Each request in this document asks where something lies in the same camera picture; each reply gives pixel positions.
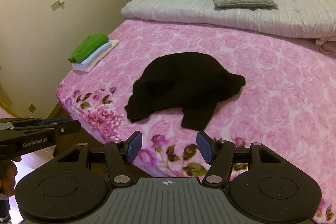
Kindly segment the left hand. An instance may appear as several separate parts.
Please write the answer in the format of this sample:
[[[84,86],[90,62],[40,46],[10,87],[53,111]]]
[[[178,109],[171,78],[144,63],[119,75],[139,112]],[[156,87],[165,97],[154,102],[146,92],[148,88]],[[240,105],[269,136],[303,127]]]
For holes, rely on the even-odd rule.
[[[1,194],[8,197],[14,195],[15,176],[18,173],[15,162],[20,162],[21,160],[22,158],[19,156],[1,161]]]

